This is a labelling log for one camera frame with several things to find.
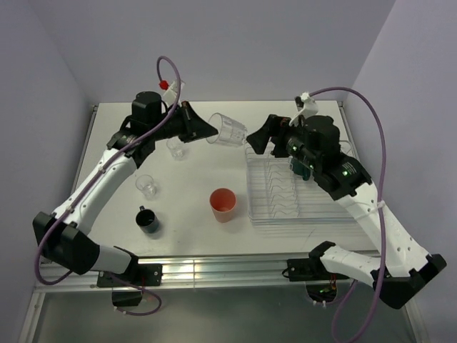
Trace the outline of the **large clear glass tumbler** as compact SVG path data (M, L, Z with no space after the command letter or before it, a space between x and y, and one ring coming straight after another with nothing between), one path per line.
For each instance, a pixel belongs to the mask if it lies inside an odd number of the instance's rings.
M239 147L246 142L247 128L235 119L214 113L209 118L209 124L218 130L216 135L206 138L209 144Z

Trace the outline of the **dark green ceramic mug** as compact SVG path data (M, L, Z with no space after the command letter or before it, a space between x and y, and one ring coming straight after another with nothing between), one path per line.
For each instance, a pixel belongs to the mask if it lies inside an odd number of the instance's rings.
M297 159L290 160L290 170L304 181L308 181L311 178L311 170Z

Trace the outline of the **orange plastic cup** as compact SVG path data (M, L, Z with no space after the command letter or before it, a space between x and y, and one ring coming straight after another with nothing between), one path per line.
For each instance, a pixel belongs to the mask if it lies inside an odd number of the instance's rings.
M236 195L227 188L214 190L210 197L209 203L216 221L226 223L233 219L236 208Z

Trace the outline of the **small clear glass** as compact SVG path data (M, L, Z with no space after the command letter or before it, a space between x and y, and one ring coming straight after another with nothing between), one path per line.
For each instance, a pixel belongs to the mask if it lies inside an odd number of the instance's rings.
M154 179L147 174L141 175L136 179L136 188L147 198L152 199L157 193Z

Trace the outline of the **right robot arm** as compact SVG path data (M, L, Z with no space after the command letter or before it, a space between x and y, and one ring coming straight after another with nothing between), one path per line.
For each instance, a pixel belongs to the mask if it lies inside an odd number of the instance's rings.
M381 253L380 258L350 252L325 241L308 254L304 273L323 279L344 275L371 287L380 287L380 300L400 309L445 267L440 254L424 249L378 199L380 191L361 163L344 154L340 130L329 116L299 120L271 114L249 134L256 154L273 144L272 155L291 157L311 171L313 180L360 225Z

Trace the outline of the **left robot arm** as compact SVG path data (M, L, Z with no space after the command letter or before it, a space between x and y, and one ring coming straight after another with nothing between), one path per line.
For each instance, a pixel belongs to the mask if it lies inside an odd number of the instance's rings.
M183 143L217 135L216 128L200 118L190 103L173 103L164 111L161 95L143 91L131 104L131 114L110 138L96 167L75 192L50 214L33 220L38 256L75 274L111 272L122 285L138 279L139 258L119 247L103 247L89 238L101 210L116 190L152 154L161 140Z

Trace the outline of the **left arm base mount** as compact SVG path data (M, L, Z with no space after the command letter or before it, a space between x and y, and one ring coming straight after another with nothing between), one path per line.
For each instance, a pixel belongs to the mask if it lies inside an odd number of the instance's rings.
M148 287L161 285L163 266L161 264L139 264L132 273L114 274L99 272L96 286L98 288L130 287L133 291L113 290L111 303L115 309L129 311L130 308L140 305L142 300L156 300L157 309L161 307L160 296L154 294Z

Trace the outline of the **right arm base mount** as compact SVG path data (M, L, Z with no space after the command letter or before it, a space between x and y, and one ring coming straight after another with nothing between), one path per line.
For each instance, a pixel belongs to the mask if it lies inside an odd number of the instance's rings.
M317 282L306 286L308 296L317 302L332 302L337 295L336 275L315 267L309 258L288 259L281 275L290 282Z

